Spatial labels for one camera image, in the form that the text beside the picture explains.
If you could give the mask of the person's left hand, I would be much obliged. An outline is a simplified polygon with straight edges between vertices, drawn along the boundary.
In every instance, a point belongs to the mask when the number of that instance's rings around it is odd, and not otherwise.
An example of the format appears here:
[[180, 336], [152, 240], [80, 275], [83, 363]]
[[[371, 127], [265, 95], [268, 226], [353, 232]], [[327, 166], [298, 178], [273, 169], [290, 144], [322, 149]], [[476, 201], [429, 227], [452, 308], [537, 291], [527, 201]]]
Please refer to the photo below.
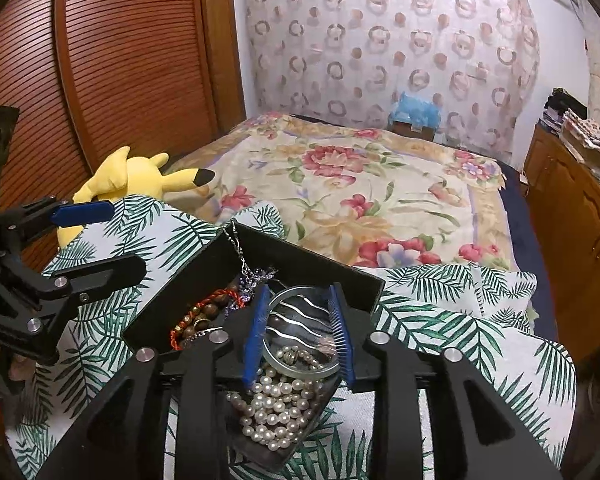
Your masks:
[[0, 373], [4, 377], [12, 382], [26, 382], [33, 377], [35, 370], [33, 360], [0, 347]]

